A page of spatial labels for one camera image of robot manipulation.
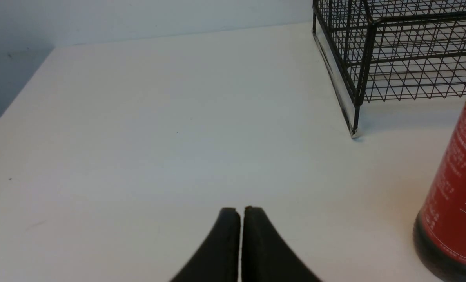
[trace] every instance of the wire mesh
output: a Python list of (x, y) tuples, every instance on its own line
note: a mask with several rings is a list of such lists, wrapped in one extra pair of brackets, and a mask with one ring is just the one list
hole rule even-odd
[[(353, 101), (466, 94), (466, 17), (455, 16), (466, 13), (466, 0), (315, 0), (314, 7)], [(423, 20), (430, 14), (439, 16)]]

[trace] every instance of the black rubber pad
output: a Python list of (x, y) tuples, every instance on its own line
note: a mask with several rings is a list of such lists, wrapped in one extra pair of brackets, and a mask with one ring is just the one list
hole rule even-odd
[(245, 208), (243, 282), (320, 282), (278, 235), (262, 208)]
[(172, 282), (236, 282), (240, 216), (223, 208), (205, 241)]

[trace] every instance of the black wire cage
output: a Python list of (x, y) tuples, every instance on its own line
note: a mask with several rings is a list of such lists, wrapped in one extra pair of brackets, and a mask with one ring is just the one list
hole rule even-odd
[(313, 11), (352, 137), (364, 101), (466, 94), (466, 0), (313, 0)]

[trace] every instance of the dark spot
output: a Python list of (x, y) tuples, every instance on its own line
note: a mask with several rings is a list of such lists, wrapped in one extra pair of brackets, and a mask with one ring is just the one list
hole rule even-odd
[(43, 225), (43, 224), (45, 224), (45, 223), (46, 223), (46, 220), (42, 220), (42, 221), (40, 221), (40, 222), (38, 222), (38, 223), (34, 223), (34, 224), (29, 225), (25, 230), (26, 230), (26, 231), (29, 231), (29, 230), (31, 230), (31, 229), (33, 229), (33, 228), (35, 228), (35, 227), (38, 227), (38, 226), (40, 226), (40, 225)]

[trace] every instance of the bottle label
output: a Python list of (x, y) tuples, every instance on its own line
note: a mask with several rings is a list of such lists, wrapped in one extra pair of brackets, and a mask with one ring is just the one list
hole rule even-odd
[(442, 252), (466, 265), (466, 106), (421, 209), (421, 222)]

